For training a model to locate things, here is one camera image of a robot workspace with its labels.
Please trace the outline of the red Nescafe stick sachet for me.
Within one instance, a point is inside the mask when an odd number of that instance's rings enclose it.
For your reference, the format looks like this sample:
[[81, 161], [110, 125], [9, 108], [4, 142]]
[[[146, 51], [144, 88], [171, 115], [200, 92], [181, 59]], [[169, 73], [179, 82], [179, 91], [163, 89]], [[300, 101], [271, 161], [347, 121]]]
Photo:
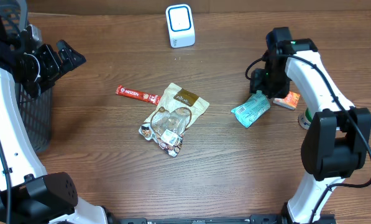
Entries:
[[138, 90], [128, 89], [126, 87], [123, 87], [122, 85], [119, 85], [117, 87], [116, 94], [120, 96], [125, 96], [128, 98], [133, 98], [136, 100], [148, 102], [154, 105], [158, 105], [161, 99], [161, 96], [159, 95], [154, 95], [154, 94], [150, 94], [150, 93], [146, 93], [146, 92], [142, 92]]

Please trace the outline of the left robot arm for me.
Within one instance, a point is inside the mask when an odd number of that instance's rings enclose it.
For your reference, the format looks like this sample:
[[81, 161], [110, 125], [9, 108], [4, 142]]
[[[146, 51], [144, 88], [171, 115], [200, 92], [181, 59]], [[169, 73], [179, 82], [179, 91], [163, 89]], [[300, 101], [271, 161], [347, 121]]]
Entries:
[[42, 44], [32, 26], [8, 35], [0, 15], [0, 222], [116, 221], [104, 207], [79, 197], [67, 173], [47, 173], [30, 143], [16, 100], [16, 84], [36, 99], [85, 61], [64, 40], [56, 50]]

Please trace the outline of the green wet wipes pack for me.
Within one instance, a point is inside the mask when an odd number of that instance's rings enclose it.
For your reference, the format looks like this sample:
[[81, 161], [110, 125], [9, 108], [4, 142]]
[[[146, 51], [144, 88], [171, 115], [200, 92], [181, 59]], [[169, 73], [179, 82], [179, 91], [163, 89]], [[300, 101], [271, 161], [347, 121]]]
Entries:
[[256, 122], [266, 111], [270, 109], [270, 103], [262, 91], [257, 90], [250, 98], [242, 105], [231, 110], [245, 128], [249, 128]]

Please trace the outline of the orange tissue pack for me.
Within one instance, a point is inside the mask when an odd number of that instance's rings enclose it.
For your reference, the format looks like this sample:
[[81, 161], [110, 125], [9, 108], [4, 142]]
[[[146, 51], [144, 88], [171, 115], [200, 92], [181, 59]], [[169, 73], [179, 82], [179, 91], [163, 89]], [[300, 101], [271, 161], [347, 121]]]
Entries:
[[285, 98], [274, 98], [273, 103], [290, 110], [295, 110], [300, 96], [300, 94], [290, 91]]

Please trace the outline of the green lid jar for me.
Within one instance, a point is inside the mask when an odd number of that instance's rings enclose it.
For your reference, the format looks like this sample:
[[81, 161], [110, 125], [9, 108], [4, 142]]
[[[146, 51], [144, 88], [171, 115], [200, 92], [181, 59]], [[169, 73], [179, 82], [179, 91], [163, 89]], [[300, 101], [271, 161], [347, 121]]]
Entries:
[[298, 122], [302, 128], [309, 129], [312, 118], [308, 108], [298, 116]]

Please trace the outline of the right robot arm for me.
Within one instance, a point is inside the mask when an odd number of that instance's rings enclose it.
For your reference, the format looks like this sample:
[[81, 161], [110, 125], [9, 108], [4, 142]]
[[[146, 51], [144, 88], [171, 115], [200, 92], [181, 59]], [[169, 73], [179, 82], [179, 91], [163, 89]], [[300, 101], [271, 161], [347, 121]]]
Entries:
[[250, 221], [335, 223], [334, 215], [321, 214], [332, 192], [371, 185], [371, 113], [341, 93], [311, 39], [293, 39], [288, 27], [274, 28], [265, 39], [267, 50], [259, 59], [264, 68], [245, 71], [250, 92], [284, 98], [293, 82], [308, 109], [299, 122], [310, 124], [301, 145], [305, 174], [296, 193], [281, 214], [251, 215]]

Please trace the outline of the brown cookie bag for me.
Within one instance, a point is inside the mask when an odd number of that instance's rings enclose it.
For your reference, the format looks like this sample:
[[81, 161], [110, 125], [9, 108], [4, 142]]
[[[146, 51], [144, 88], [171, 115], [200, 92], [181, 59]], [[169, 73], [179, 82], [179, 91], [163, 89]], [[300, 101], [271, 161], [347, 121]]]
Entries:
[[139, 128], [145, 140], [154, 141], [169, 156], [176, 157], [185, 132], [206, 112], [209, 103], [200, 96], [171, 83], [155, 111]]

